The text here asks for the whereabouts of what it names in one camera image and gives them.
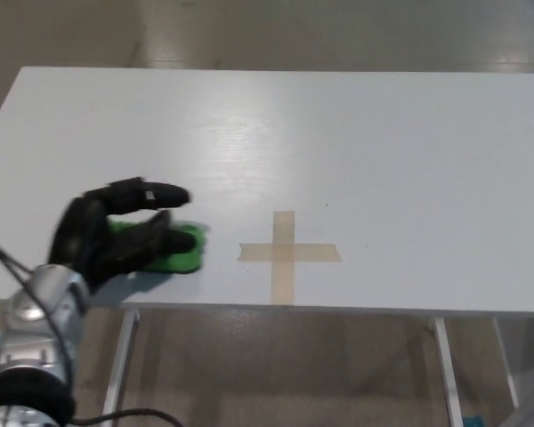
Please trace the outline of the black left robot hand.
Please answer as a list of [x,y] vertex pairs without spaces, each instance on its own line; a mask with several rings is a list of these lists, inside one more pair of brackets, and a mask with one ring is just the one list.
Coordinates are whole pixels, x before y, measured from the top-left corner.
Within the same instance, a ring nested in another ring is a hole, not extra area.
[[[170,210],[190,202],[186,189],[141,177],[115,181],[72,199],[54,233],[50,264],[79,273],[91,293],[119,275],[146,270],[172,255],[190,254],[198,241],[172,225]],[[111,215],[151,210],[156,214],[114,231]]]

